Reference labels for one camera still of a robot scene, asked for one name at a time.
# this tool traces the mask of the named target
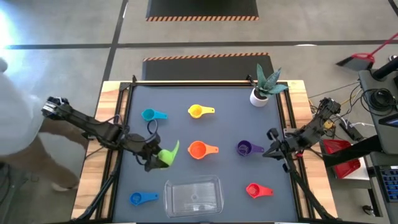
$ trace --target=white shirt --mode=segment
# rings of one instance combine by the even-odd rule
[[[35,139],[44,120],[44,103],[19,91],[0,72],[0,156],[19,152]]]

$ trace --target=wooden table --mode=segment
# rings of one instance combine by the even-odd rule
[[[302,80],[287,80],[281,82],[287,82],[289,85],[290,99],[293,106],[295,122],[297,127],[302,127],[312,119],[304,82]],[[97,120],[104,121],[114,116],[120,83],[121,82],[119,81],[108,81],[103,83],[95,116]],[[287,123],[287,127],[289,128],[289,114],[287,110],[287,103],[285,101],[283,93],[281,99],[282,105],[284,107],[285,120]],[[124,111],[125,104],[126,99],[123,98],[121,111]],[[91,142],[88,146],[87,154],[95,151],[99,147],[100,145],[98,144],[98,142]],[[313,146],[312,148],[320,152],[320,147],[318,144]],[[103,178],[106,153],[107,150],[103,149],[96,154],[90,156],[90,158],[85,161],[83,171],[81,173],[80,184],[76,195],[75,204],[73,206],[72,218],[79,217],[85,211],[87,206],[92,202],[95,195],[98,193],[101,187],[101,180]],[[308,184],[311,188],[311,191],[314,193],[319,202],[326,208],[326,210],[334,217],[337,217],[336,207],[333,196],[331,194],[329,180],[323,161],[310,152],[305,153],[303,155],[303,159],[305,169],[307,171]],[[104,200],[102,212],[102,217],[104,218],[108,214],[110,193],[111,188],[109,188]],[[303,196],[301,190],[299,190],[299,195],[301,207],[303,210],[303,216],[308,217],[306,199]]]

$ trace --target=keyboard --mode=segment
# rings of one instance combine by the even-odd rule
[[[398,166],[377,167],[381,191],[388,202],[398,202]]]

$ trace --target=broom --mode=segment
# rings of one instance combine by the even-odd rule
[[[353,54],[350,57],[337,62],[336,65],[341,67],[346,67],[352,69],[354,71],[368,70],[371,69],[374,64],[373,55],[381,50],[384,46],[389,44],[392,40],[398,37],[398,33],[394,34],[390,39],[386,40],[382,45],[380,45],[376,50],[372,53],[357,53]]]

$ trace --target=purple measuring cup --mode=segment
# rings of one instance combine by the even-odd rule
[[[257,146],[255,144],[251,144],[249,141],[243,140],[238,143],[236,150],[239,155],[247,156],[254,152],[264,152],[264,148],[261,146]]]

